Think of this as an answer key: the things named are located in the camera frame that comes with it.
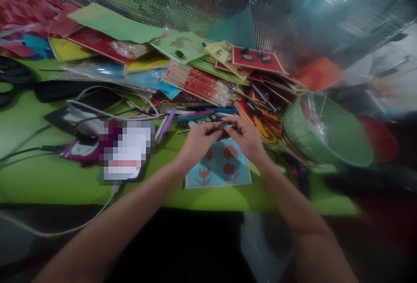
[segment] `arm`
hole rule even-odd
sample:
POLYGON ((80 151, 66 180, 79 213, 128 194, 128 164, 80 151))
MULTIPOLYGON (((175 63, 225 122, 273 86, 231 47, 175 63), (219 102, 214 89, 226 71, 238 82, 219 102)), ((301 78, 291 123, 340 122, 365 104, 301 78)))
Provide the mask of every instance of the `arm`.
POLYGON ((101 282, 107 267, 161 207, 173 188, 223 134, 222 122, 190 131, 177 157, 80 231, 34 282, 101 282))
POLYGON ((268 157, 256 127, 237 117, 223 119, 235 126, 225 131, 253 162, 288 225, 302 282, 357 282, 336 238, 309 201, 268 157))

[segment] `red tulip drawing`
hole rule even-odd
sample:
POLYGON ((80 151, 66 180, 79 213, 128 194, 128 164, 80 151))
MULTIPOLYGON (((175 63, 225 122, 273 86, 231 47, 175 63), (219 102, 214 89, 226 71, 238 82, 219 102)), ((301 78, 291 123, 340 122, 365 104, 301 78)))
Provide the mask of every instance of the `red tulip drawing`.
POLYGON ((227 182, 236 182, 236 179, 238 177, 239 177, 239 173, 236 172, 236 174, 234 176, 226 178, 225 181, 227 181, 227 182))
POLYGON ((223 168, 225 174, 233 174, 235 173, 235 167, 232 164, 226 164, 223 168))
POLYGON ((235 147, 233 145, 229 145, 225 148, 225 150, 223 151, 223 156, 229 160, 231 158, 237 158, 239 156, 238 151, 235 149, 235 147))
POLYGON ((218 153, 217 151, 214 151, 211 148, 209 148, 205 156, 210 161, 212 158, 218 158, 217 153, 218 153))
POLYGON ((200 185, 207 185, 207 184, 209 184, 211 178, 208 178, 207 180, 206 180, 206 178, 210 175, 210 168, 207 168, 207 170, 204 170, 204 168, 203 169, 200 168, 199 169, 199 174, 200 174, 200 177, 203 178, 203 181, 201 182, 199 179, 197 179, 197 182, 200 185))

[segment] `green bowl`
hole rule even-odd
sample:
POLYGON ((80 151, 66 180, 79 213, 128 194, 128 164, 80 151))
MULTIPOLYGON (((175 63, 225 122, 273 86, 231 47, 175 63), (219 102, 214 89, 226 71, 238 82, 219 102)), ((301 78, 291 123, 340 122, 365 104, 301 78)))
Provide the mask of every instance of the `green bowl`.
POLYGON ((313 97, 319 113, 324 96, 303 92, 282 117, 283 130, 292 144, 307 158, 322 164, 367 167, 374 154, 362 124, 353 114, 326 99, 321 118, 326 134, 326 141, 323 141, 312 130, 301 109, 301 100, 307 100, 308 94, 313 97))

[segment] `person's left hand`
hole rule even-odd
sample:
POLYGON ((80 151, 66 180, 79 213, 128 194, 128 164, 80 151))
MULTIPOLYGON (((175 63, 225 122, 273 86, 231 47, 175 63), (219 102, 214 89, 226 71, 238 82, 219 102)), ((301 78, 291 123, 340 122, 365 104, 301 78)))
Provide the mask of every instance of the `person's left hand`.
POLYGON ((219 140, 224 131, 219 129, 224 122, 207 122, 197 125, 188 133, 187 139, 178 153, 176 160, 191 169, 209 150, 210 146, 219 140))

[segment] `person's right hand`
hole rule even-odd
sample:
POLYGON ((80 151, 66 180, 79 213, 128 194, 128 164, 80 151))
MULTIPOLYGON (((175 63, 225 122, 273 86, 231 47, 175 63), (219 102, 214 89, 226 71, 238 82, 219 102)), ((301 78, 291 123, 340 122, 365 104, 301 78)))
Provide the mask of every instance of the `person's right hand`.
POLYGON ((225 128, 224 130, 239 144, 243 154, 250 161, 255 162, 259 158, 264 158, 266 152, 257 127, 240 117, 224 117, 223 121, 234 127, 225 128))

